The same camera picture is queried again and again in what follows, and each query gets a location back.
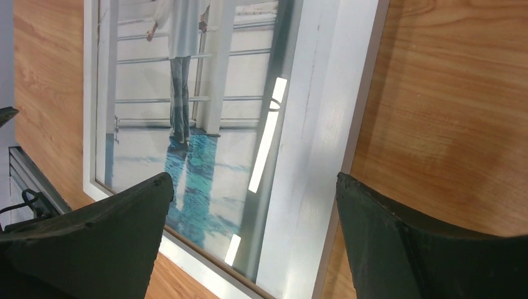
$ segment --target wooden surface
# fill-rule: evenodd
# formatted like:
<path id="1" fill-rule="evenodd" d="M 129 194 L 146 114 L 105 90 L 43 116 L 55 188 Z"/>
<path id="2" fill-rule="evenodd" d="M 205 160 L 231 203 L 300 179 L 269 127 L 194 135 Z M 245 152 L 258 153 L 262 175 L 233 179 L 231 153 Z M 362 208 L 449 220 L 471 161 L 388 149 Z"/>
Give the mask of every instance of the wooden surface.
<path id="1" fill-rule="evenodd" d="M 528 1 L 391 0 L 351 174 L 433 217 L 528 233 Z M 355 298 L 341 228 L 323 298 Z"/>
<path id="2" fill-rule="evenodd" d="M 16 140 L 62 197 L 82 191 L 83 0 L 14 0 Z M 158 255 L 146 298 L 215 298 Z"/>

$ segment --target blue jeans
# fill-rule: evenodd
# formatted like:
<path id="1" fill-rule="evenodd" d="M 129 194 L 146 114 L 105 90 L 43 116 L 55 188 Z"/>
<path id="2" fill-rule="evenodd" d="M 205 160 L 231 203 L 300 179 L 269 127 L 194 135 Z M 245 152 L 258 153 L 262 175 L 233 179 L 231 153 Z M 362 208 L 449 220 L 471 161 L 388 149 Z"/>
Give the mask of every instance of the blue jeans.
<path id="1" fill-rule="evenodd" d="M 171 136 L 178 142 L 189 141 L 189 66 L 191 57 L 171 59 Z"/>

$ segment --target light blue shirt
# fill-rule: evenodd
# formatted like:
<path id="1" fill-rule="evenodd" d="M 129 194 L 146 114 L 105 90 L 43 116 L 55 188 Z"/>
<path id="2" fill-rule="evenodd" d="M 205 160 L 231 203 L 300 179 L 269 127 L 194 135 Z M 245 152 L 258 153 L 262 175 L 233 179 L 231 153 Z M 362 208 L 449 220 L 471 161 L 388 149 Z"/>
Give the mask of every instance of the light blue shirt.
<path id="1" fill-rule="evenodd" d="M 154 20 L 162 28 L 168 22 L 169 58 L 198 54 L 200 16 L 205 13 L 210 0 L 158 0 Z"/>

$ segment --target black cable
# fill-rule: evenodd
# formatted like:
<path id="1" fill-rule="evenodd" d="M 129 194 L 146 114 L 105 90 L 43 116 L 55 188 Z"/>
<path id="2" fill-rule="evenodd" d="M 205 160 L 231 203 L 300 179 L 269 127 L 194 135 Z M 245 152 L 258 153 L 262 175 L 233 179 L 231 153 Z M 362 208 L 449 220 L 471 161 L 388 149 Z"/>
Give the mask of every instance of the black cable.
<path id="1" fill-rule="evenodd" d="M 28 199 L 27 198 L 27 194 L 28 193 L 33 195 L 34 198 L 33 199 Z M 32 206 L 34 208 L 33 204 L 36 201 L 38 201 L 41 196 L 43 196 L 43 194 L 41 192 L 37 193 L 37 192 L 35 192 L 35 191 L 31 190 L 31 189 L 26 189 L 26 190 L 22 191 L 22 199 L 24 200 L 23 203 L 15 204 L 15 205 L 13 205 L 11 207 L 5 207 L 4 209 L 0 210 L 0 214 L 5 213 L 5 212 L 9 212 L 9 211 L 14 210 L 14 209 L 18 209 L 18 208 L 21 208 L 21 207 L 26 207 L 26 206 Z"/>

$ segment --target white picture frame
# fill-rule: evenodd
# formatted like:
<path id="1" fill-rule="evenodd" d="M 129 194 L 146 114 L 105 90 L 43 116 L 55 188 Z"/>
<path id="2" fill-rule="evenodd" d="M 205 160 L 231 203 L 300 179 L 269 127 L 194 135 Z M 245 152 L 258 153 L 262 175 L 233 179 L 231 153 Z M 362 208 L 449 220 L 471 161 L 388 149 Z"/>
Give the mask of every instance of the white picture frame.
<path id="1" fill-rule="evenodd" d="M 336 175 L 352 166 L 388 6 L 303 0 L 257 275 L 274 297 L 321 296 L 338 221 Z M 83 190 L 99 201 L 111 195 L 95 180 L 99 0 L 85 0 L 84 10 Z M 160 252 L 219 298 L 259 298 L 170 234 Z"/>

